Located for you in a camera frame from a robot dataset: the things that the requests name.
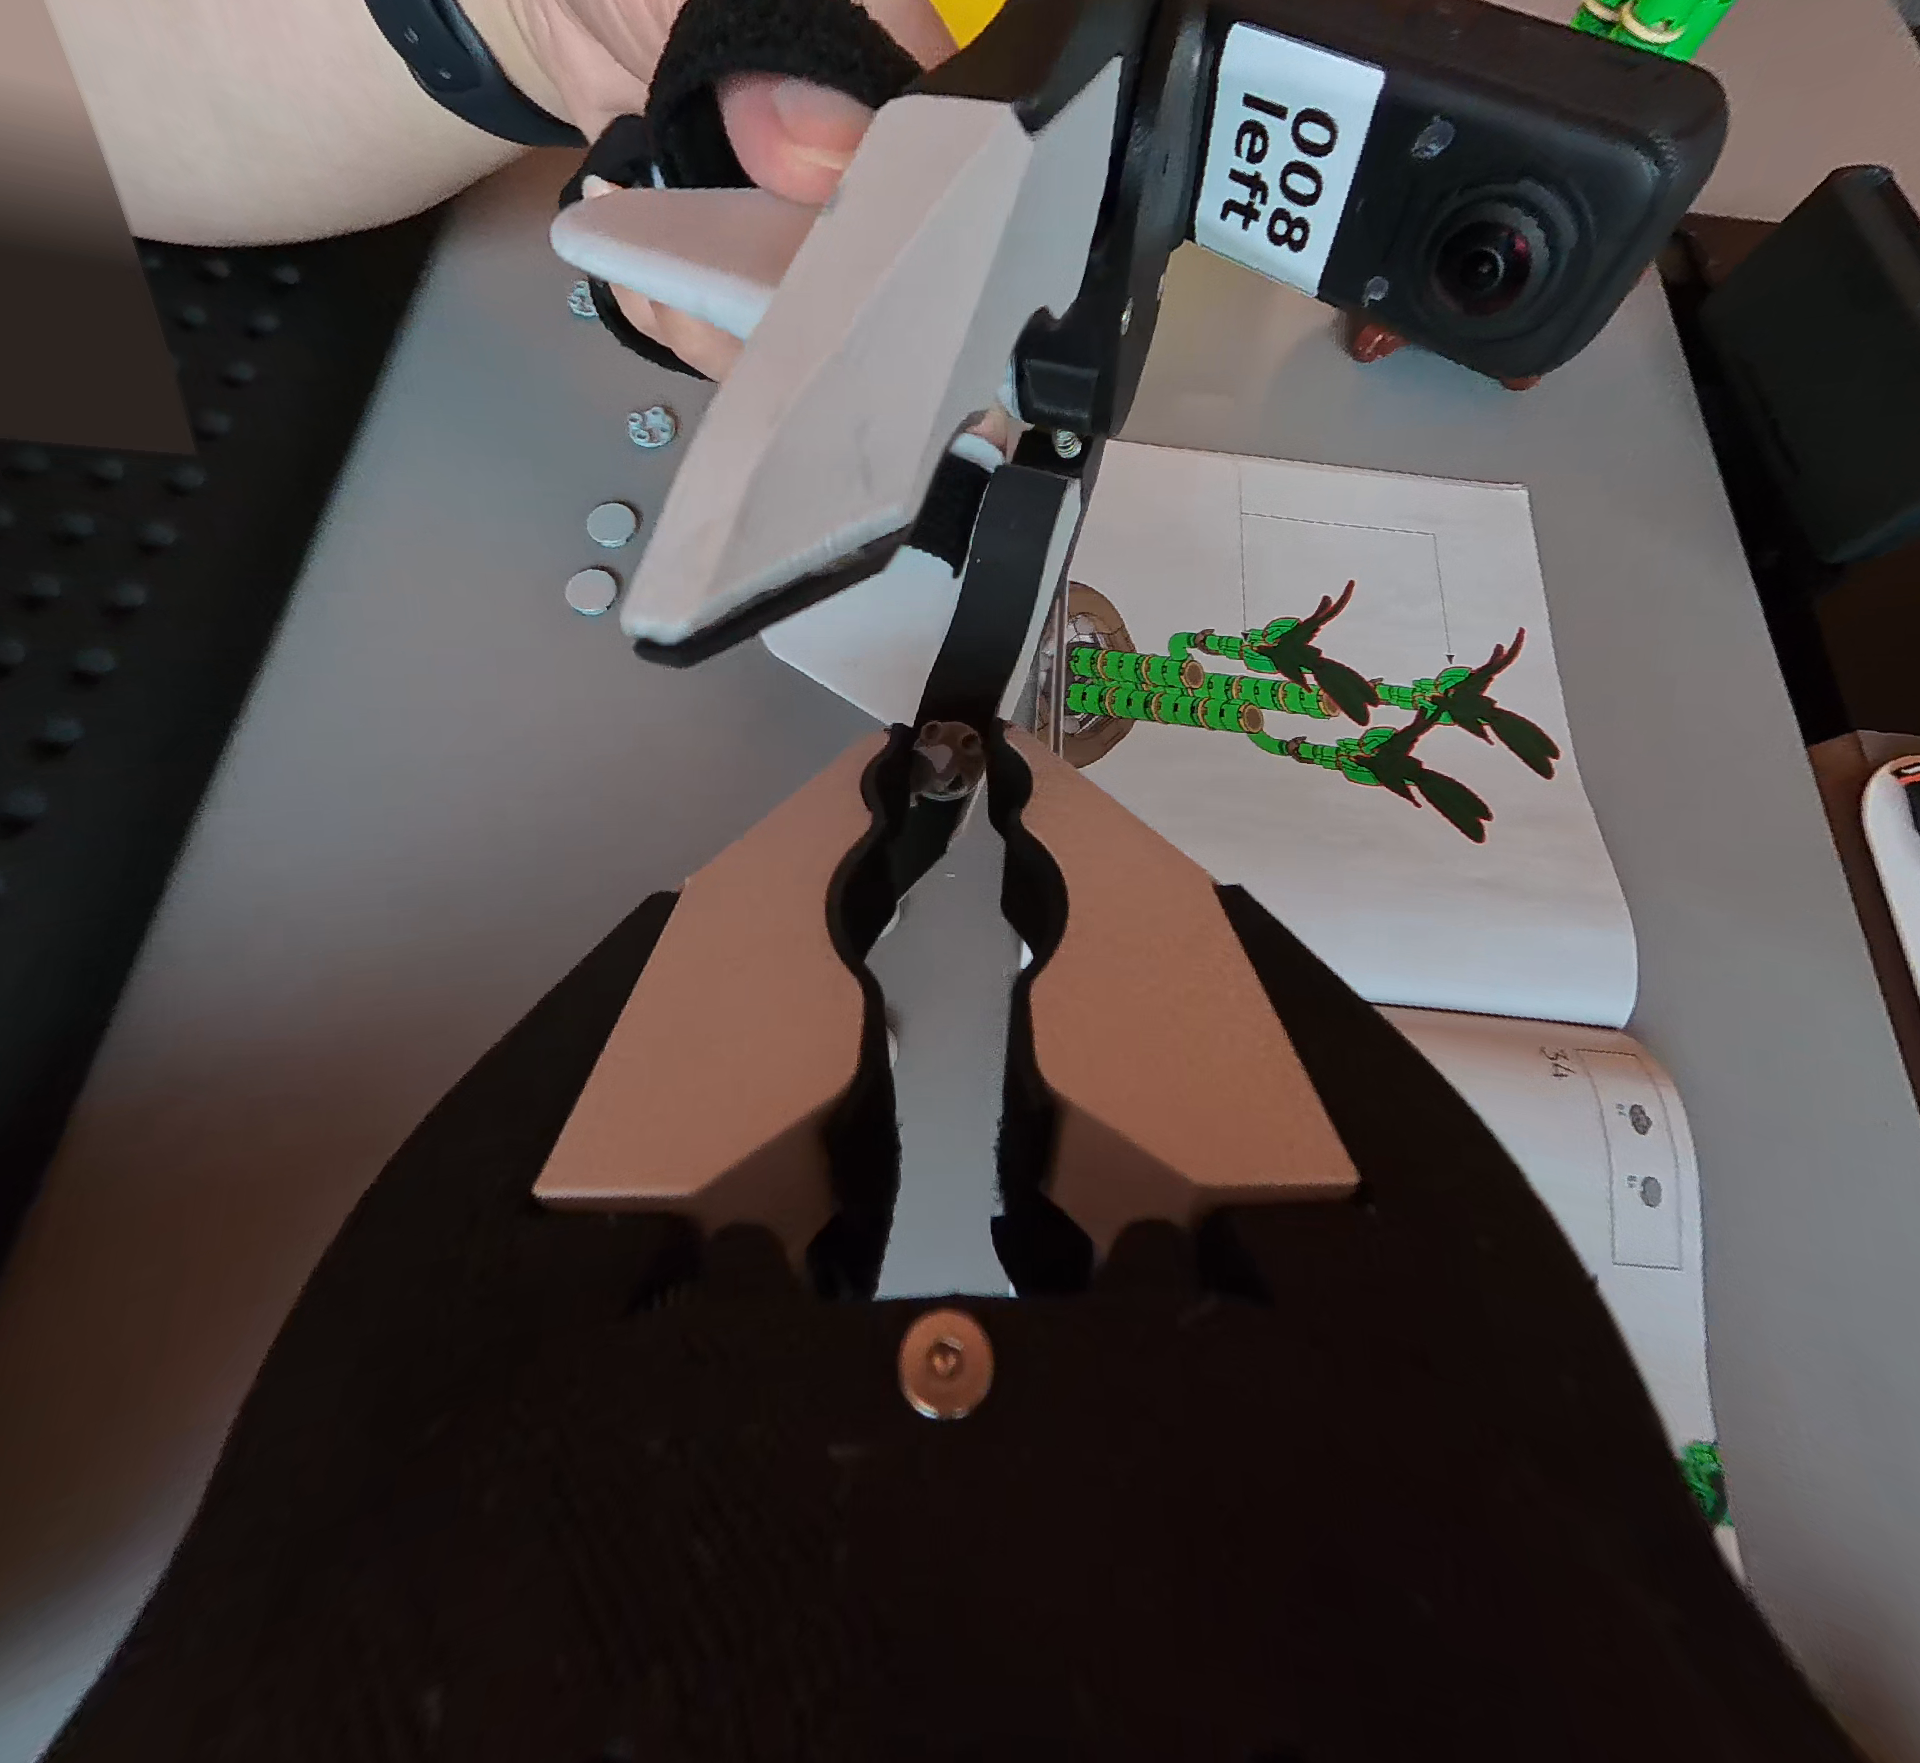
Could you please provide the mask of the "lego instruction booklet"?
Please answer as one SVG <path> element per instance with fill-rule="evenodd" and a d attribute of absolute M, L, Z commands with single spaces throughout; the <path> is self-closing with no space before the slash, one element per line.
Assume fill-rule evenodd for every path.
<path fill-rule="evenodd" d="M 1700 1172 L 1626 1033 L 1636 937 L 1517 482 L 1112 442 L 1067 567 L 1063 750 L 1246 886 L 1547 1203 L 1739 1564 Z"/>

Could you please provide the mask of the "black lego set box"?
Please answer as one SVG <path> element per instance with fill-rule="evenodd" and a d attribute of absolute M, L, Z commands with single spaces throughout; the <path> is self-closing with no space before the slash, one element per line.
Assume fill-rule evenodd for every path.
<path fill-rule="evenodd" d="M 1659 253 L 1802 743 L 1917 734 L 1917 210 L 1884 166 Z"/>

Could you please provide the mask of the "person's left forearm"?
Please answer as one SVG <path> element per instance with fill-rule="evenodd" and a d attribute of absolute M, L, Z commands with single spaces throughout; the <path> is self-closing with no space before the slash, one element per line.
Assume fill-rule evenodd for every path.
<path fill-rule="evenodd" d="M 363 0 L 46 0 L 130 233 L 294 243 L 440 204 L 483 146 Z"/>

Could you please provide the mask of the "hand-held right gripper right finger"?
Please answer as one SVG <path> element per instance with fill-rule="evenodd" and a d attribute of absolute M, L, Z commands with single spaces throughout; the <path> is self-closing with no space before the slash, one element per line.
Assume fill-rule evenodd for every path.
<path fill-rule="evenodd" d="M 1356 1189 L 1212 874 L 1023 729 L 984 799 L 1027 950 L 1004 1042 L 994 1247 L 1094 1263 L 1137 1223 Z"/>

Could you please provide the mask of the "white plastic object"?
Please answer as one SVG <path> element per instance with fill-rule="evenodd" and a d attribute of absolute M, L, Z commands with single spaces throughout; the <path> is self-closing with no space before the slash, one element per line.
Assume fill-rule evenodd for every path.
<path fill-rule="evenodd" d="M 1859 797 L 1867 862 L 1882 889 L 1884 913 L 1917 989 L 1917 750 L 1873 769 Z"/>

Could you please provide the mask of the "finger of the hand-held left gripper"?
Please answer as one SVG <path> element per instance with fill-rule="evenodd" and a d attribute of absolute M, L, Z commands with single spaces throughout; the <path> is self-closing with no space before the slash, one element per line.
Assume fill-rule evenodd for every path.
<path fill-rule="evenodd" d="M 1083 493 L 1083 479 L 1072 473 L 1037 466 L 994 472 L 914 726 L 960 722 L 984 734 L 990 720 L 1016 716 L 1079 529 Z"/>
<path fill-rule="evenodd" d="M 1033 134 L 1010 102 L 887 102 L 709 406 L 620 607 L 697 663 L 882 566 L 1037 312 L 1079 294 L 1117 130 L 1112 56 Z"/>

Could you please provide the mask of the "black studded rubber mat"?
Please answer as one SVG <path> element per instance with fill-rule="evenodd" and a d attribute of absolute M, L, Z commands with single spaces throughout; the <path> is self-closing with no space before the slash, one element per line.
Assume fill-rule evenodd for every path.
<path fill-rule="evenodd" d="M 3 442 L 3 1242 L 273 640 L 443 210 L 140 239 L 189 454 Z"/>

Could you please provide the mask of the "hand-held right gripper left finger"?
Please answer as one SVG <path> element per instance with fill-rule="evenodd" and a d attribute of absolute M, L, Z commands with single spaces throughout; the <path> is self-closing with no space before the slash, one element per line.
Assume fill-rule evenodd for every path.
<path fill-rule="evenodd" d="M 874 1284 L 900 1194 L 882 993 L 910 734 L 842 750 L 693 872 L 536 1173 L 554 1207 L 762 1226 Z"/>

